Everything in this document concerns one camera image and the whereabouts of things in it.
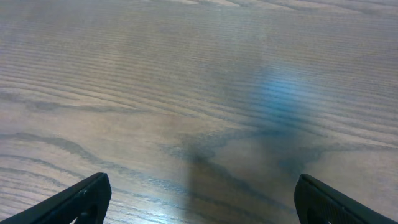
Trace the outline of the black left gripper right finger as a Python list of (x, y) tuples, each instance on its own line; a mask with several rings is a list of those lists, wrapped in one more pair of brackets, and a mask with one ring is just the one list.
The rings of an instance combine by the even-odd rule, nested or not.
[(397, 224), (308, 174), (296, 183), (294, 204), (301, 224)]

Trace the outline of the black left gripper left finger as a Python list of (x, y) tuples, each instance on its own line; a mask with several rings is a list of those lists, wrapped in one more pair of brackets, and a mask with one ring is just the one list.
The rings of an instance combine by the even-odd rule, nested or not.
[(100, 224), (111, 200), (106, 173), (95, 173), (1, 224)]

